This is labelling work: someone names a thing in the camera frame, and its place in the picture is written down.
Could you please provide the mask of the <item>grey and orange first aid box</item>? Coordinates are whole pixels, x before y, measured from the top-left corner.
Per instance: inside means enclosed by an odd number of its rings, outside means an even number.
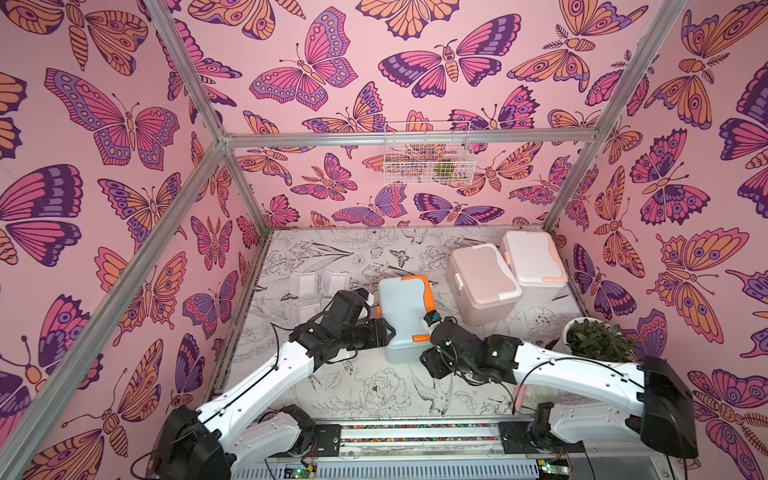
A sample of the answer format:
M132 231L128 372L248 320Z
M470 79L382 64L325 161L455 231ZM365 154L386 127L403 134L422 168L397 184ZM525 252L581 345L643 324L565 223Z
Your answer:
M381 316L395 329L385 347L386 360L390 364L418 361L431 347L424 317L437 310L429 280L423 275L382 279L378 294Z

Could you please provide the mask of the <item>pink first aid box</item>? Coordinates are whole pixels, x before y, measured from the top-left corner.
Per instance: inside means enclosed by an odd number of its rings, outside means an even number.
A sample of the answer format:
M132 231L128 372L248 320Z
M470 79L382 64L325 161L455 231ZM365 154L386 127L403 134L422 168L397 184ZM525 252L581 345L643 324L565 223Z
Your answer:
M454 250L447 282L464 323L473 327L505 320L522 296L516 277L492 243Z

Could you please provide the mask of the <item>white and peach first aid box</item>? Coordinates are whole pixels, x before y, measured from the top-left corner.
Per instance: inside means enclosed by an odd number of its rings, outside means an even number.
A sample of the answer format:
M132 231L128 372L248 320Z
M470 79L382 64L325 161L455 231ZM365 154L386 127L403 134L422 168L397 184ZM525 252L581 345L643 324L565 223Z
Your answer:
M546 306L568 294L565 267L549 233L510 230L500 252L522 288L521 309Z

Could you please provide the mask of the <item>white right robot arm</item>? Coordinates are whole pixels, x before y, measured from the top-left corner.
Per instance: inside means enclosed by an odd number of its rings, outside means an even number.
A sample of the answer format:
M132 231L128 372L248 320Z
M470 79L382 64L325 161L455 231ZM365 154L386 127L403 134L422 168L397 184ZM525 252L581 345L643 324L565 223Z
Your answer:
M481 339L451 318L430 312L422 323L431 346L420 355L434 379L462 377L468 384L517 387L515 409L526 386L544 386L588 397L626 418L619 426L650 449L670 457L699 455L691 390L669 363L605 362L540 348L516 337Z

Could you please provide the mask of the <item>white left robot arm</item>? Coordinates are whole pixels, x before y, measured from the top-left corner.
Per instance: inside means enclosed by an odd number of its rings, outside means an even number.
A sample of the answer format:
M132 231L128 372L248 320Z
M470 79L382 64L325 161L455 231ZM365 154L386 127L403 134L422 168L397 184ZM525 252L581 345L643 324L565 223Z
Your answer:
M394 339L395 328L374 317L371 302L364 289L338 291L244 380L196 409L173 410L146 456L146 478L229 479L249 461L292 449L310 419L279 412L263 422L261 415L340 352L383 348Z

